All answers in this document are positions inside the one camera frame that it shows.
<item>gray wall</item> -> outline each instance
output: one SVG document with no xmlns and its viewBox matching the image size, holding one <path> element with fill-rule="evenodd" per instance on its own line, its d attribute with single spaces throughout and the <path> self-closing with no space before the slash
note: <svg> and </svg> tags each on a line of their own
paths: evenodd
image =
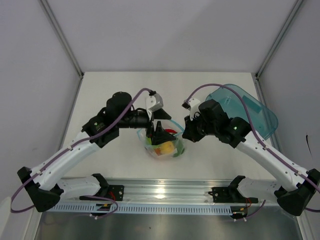
<svg viewBox="0 0 320 240">
<path fill-rule="evenodd" d="M 59 145 L 79 78 L 36 0 L 0 1 L 0 201 L 20 186 L 16 174 Z M 30 206 L 23 191 L 15 209 Z M 19 240 L 31 211 L 11 214 L 2 236 Z"/>
<path fill-rule="evenodd" d="M 279 119 L 283 152 L 307 169 L 320 169 L 320 1 L 308 0 L 262 75 L 262 89 Z M 316 193 L 310 207 L 320 209 Z M 320 239 L 320 213 L 309 213 Z"/>
<path fill-rule="evenodd" d="M 294 2 L 49 0 L 85 72 L 255 72 Z"/>
</svg>

